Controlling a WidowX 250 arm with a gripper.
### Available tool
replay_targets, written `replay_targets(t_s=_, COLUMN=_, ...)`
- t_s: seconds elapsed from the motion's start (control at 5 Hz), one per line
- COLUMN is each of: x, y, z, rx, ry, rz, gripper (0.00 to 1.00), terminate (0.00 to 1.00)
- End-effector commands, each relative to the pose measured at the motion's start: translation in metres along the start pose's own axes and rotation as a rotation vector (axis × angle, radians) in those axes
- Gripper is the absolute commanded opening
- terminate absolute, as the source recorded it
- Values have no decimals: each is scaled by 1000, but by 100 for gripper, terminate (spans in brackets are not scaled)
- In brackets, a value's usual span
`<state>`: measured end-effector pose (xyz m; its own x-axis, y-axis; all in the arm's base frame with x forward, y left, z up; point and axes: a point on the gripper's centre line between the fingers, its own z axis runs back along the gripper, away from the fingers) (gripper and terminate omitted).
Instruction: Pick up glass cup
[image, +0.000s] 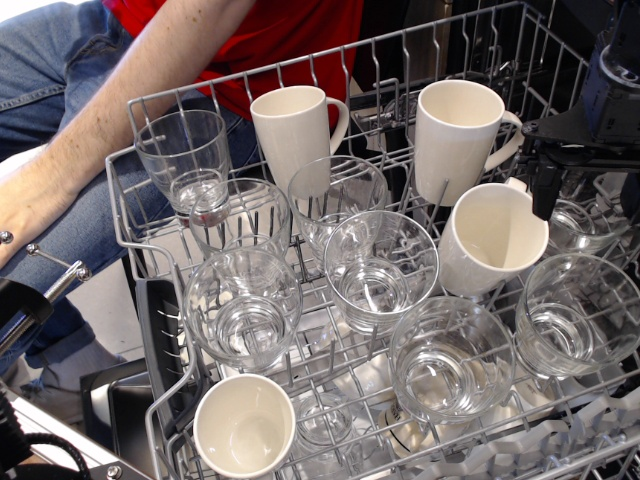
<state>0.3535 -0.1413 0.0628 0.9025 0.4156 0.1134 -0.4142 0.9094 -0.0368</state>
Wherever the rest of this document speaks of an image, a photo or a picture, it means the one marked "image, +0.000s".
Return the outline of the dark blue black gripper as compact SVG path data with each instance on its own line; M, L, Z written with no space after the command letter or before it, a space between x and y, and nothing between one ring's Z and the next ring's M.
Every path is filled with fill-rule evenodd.
M579 100L564 113L524 123L521 158L533 162L533 213L548 221L564 168L639 171L639 3L616 1L596 37Z

